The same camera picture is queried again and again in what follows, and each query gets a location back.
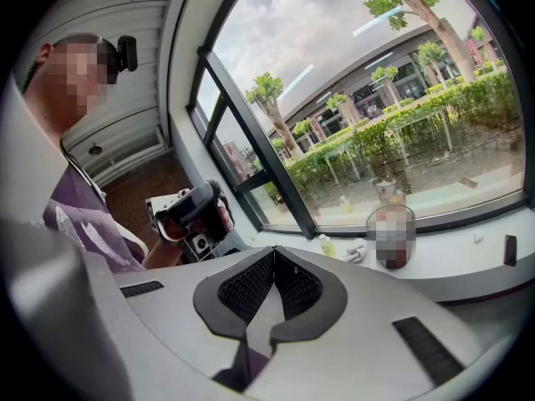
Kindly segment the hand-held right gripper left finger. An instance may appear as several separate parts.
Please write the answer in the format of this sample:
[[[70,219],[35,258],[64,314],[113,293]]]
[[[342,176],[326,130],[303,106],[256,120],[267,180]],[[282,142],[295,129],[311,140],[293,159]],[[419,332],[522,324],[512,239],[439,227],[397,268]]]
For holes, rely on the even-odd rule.
[[[245,338],[247,326],[273,280],[274,249],[266,247],[199,282],[193,293],[193,307],[213,334]]]

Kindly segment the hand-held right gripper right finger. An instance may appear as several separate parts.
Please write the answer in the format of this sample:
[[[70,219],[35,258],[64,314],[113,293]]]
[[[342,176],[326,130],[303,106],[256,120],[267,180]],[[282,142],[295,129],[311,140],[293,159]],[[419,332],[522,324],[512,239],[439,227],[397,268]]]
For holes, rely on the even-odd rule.
[[[273,251],[273,282],[281,297],[284,321],[272,327],[271,343],[315,340],[344,314],[345,285],[332,272],[277,246]]]

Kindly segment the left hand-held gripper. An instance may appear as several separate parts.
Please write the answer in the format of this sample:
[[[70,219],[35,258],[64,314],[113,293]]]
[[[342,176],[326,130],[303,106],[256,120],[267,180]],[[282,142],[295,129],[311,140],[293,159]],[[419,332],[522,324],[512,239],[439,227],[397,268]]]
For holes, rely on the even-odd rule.
[[[220,185],[214,180],[173,195],[145,201],[150,225],[160,239],[180,247],[181,261],[214,257],[214,250],[233,230],[233,219]]]

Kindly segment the white cloth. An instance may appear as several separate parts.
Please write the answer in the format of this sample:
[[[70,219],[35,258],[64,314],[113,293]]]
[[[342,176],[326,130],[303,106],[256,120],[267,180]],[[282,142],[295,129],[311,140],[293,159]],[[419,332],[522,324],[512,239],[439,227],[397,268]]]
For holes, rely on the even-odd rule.
[[[369,254],[369,244],[364,238],[357,238],[350,248],[344,253],[344,261],[349,263],[360,263]]]

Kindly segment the black mesh waste bin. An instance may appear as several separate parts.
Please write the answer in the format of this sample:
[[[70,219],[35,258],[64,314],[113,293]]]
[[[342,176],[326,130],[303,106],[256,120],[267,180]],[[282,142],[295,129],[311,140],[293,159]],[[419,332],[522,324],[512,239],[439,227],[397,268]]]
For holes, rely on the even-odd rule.
[[[415,214],[411,208],[381,206],[369,215],[366,230],[382,267],[397,270],[408,263],[416,244]]]

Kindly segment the person's left forearm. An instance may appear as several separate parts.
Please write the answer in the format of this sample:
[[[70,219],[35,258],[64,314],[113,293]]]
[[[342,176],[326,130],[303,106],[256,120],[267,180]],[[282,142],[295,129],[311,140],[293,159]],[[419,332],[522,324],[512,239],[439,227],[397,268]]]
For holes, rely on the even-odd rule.
[[[145,269],[174,267],[182,264],[183,250],[179,245],[159,240],[141,265]]]

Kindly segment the person's left hand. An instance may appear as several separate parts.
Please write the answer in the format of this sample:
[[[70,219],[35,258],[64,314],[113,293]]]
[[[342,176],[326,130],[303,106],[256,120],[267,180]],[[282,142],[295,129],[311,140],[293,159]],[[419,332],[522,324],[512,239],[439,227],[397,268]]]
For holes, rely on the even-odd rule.
[[[154,213],[154,221],[162,239],[171,243],[187,240],[199,251],[217,245],[234,228],[227,198],[209,182],[168,196]]]

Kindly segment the yellow liquid bottle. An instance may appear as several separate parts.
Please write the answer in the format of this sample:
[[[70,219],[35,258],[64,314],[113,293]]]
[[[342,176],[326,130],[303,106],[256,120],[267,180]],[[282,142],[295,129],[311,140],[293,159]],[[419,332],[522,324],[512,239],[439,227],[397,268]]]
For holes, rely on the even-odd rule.
[[[320,240],[320,247],[321,247],[322,253],[325,256],[336,258],[337,253],[336,253],[336,250],[335,250],[335,247],[331,238],[325,234],[321,234],[319,236],[319,240]]]

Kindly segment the red brick building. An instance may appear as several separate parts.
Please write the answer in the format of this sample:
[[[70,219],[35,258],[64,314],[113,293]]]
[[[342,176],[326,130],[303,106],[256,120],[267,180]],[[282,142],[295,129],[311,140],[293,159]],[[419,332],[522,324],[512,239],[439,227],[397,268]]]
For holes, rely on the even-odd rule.
[[[232,166],[243,179],[253,175],[254,166],[247,159],[247,153],[243,150],[240,150],[234,141],[225,141],[223,148],[232,162]]]

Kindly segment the person's purple shirt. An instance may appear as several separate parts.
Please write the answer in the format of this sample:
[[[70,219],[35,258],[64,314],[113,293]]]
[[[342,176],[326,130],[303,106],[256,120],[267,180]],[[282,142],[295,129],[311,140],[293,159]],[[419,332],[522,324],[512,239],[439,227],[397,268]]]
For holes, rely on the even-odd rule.
[[[80,250],[103,256],[113,273],[143,268],[102,196],[72,165],[48,200],[41,224],[63,233]]]

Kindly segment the outdoor metal table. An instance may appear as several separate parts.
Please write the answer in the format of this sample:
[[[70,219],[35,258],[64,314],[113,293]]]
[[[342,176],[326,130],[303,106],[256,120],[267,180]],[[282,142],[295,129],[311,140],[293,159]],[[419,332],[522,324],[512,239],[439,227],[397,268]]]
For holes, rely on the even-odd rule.
[[[405,167],[410,167],[410,157],[429,154],[432,150],[453,151],[448,113],[445,110],[418,110],[402,115],[388,125],[394,135]]]
[[[362,181],[362,174],[365,170],[365,164],[360,154],[360,151],[358,149],[351,148],[347,145],[341,145],[324,155],[325,163],[329,168],[330,174],[334,178],[336,186],[341,186],[341,183],[339,181],[337,173],[334,170],[331,160],[336,159],[340,156],[345,156],[349,161],[350,167],[354,173],[354,178],[357,181]]]

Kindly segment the black rectangular object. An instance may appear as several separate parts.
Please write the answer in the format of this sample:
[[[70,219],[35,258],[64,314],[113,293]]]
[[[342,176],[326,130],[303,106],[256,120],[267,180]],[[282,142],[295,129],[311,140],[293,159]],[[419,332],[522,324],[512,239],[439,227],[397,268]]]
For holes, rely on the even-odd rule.
[[[517,238],[513,235],[505,236],[503,264],[506,266],[517,265]]]

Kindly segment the dark grey building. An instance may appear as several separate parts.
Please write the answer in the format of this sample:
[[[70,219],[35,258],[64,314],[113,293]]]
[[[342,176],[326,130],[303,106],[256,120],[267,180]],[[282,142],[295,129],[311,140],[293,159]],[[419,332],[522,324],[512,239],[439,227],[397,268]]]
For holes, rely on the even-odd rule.
[[[361,119],[381,116],[408,99],[420,99],[442,80],[459,84],[461,72],[446,53],[435,66],[420,61],[423,43],[445,45],[430,27],[419,27],[382,45],[352,63],[283,117],[291,131],[304,119],[311,122],[316,143]]]

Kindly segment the green hedge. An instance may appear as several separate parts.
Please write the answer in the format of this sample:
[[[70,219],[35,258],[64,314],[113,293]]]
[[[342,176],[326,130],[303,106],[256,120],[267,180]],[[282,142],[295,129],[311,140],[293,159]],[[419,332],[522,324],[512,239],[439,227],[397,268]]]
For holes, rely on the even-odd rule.
[[[388,125],[402,115],[418,110],[445,110],[448,113],[453,151],[432,150],[427,155],[413,155],[410,157],[410,167],[406,168]],[[335,183],[324,155],[341,145],[347,145],[360,151],[365,164],[365,179],[395,178],[399,189],[410,193],[410,168],[429,165],[434,161],[458,161],[492,138],[505,141],[515,153],[522,145],[521,115],[513,96],[510,77],[505,72],[433,94],[425,102],[390,112],[376,123],[359,123],[355,128],[345,129],[333,140],[305,153],[301,160],[289,159],[283,165],[300,195],[305,200],[313,199],[323,194],[328,185]],[[341,185],[348,185],[355,179],[345,156],[333,159],[331,163]]]

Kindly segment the thick-trunk tree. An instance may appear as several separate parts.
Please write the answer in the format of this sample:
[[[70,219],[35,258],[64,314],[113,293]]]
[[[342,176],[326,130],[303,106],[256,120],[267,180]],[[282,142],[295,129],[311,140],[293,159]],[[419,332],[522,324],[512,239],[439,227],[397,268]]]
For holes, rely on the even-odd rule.
[[[375,18],[387,18],[390,28],[408,27],[407,17],[418,17],[436,33],[467,83],[476,79],[475,65],[468,48],[446,18],[439,18],[433,7],[440,0],[366,0],[364,5]]]

